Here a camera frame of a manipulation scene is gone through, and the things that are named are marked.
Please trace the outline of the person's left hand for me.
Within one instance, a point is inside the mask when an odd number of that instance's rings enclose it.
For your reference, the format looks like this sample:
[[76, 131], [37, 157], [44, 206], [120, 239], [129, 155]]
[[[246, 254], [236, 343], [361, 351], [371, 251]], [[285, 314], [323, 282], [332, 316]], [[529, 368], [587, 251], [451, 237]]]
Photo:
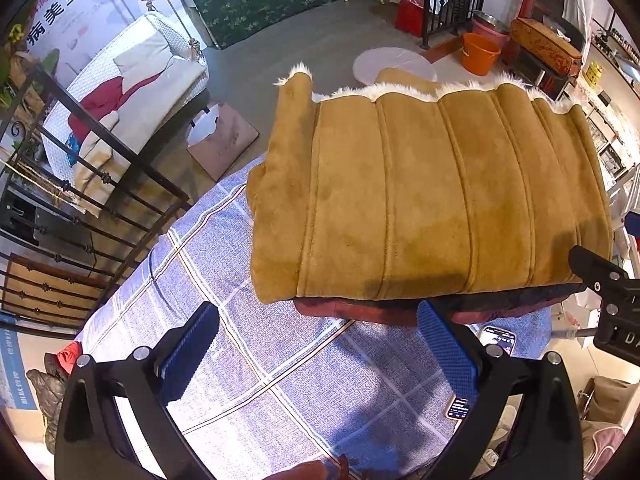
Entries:
[[[343, 454], [338, 458], [338, 478], [349, 478], [349, 462], [347, 457]], [[301, 463], [295, 467], [277, 472], [265, 480], [326, 480], [329, 479], [328, 467], [320, 462], [320, 460], [313, 460], [312, 462]]]

